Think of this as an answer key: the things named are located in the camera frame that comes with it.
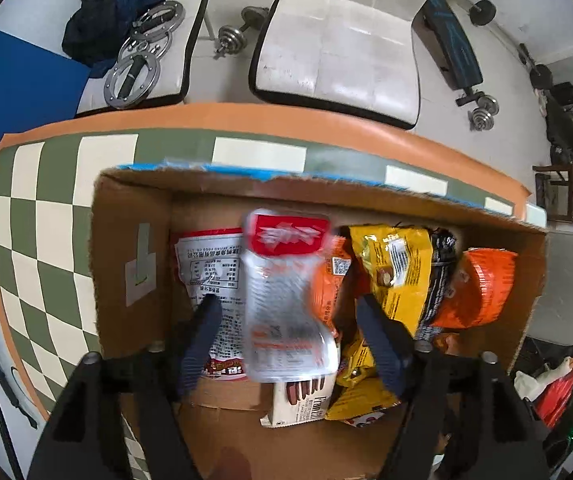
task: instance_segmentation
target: dumbbell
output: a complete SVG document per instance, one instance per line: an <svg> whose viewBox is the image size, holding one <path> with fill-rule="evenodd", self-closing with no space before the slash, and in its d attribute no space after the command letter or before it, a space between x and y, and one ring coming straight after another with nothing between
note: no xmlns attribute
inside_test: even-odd
<svg viewBox="0 0 573 480"><path fill-rule="evenodd" d="M476 101L478 107L469 112L471 127L478 132L490 130L493 127L493 116L500 111L498 101L490 95L484 94Z"/></svg>
<svg viewBox="0 0 573 480"><path fill-rule="evenodd" d="M220 46L215 50L215 57L226 54L237 54L247 46L244 31L249 27L260 30L266 18L268 18L268 7L244 7L242 10L242 20L244 25L240 28L231 25L223 25L217 31L217 39Z"/></svg>
<svg viewBox="0 0 573 480"><path fill-rule="evenodd" d="M518 45L518 59L529 70L529 79L533 88L536 90L551 89L553 86L551 69L545 64L536 63L524 43Z"/></svg>

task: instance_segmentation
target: red object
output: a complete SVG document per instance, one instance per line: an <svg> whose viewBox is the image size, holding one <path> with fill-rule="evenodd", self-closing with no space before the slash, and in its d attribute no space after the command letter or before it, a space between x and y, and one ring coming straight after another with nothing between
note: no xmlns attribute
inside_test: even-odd
<svg viewBox="0 0 573 480"><path fill-rule="evenodd" d="M564 377L552 382L535 402L535 411L550 430L557 424L573 393L573 368Z"/></svg>
<svg viewBox="0 0 573 480"><path fill-rule="evenodd" d="M248 246L260 256L311 254L328 245L327 218L278 216L255 211L246 230Z"/></svg>
<svg viewBox="0 0 573 480"><path fill-rule="evenodd" d="M223 229L207 229L206 231L190 231L182 234L172 234L171 237L175 238L173 243L177 242L180 238L195 238L197 236L215 236L215 235L234 235L241 234L241 227L227 227Z"/></svg>
<svg viewBox="0 0 573 480"><path fill-rule="evenodd" d="M516 256L500 249L465 251L433 325L469 328L498 319L513 287Z"/></svg>

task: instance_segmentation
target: gray chair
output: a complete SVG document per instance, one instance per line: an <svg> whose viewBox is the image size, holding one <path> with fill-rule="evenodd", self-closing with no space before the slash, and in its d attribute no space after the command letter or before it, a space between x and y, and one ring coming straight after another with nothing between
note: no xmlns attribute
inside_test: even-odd
<svg viewBox="0 0 573 480"><path fill-rule="evenodd" d="M573 233L553 231L547 235L547 282L527 335L573 346Z"/></svg>

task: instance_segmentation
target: red and white snack package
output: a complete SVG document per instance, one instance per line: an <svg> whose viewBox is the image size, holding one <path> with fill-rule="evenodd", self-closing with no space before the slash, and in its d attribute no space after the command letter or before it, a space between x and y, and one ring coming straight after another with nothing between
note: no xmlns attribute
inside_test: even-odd
<svg viewBox="0 0 573 480"><path fill-rule="evenodd" d="M310 282L331 246L324 217L257 209L244 228L247 301L243 355L260 383L306 381L333 374L339 359L329 328L311 314Z"/></svg>

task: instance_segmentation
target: green and white checkered pattern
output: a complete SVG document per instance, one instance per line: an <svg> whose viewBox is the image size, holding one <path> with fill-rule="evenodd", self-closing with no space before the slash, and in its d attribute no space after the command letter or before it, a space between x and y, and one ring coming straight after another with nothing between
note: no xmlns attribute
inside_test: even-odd
<svg viewBox="0 0 573 480"><path fill-rule="evenodd" d="M144 459L144 451L142 451L140 443L135 439L131 427L129 427L129 424L124 418L122 419L122 428L124 429L124 442L128 449L128 461L131 465L133 478L136 480L151 480L149 468Z"/></svg>
<svg viewBox="0 0 573 480"><path fill-rule="evenodd" d="M81 357L100 351L88 255L94 181L105 168L164 160L367 180L513 212L513 204L458 180L296 139L156 128L69 134L4 148L0 293L18 354L48 412ZM139 466L135 477L142 479L144 455L141 449L137 454L136 445L129 445L130 460Z"/></svg>

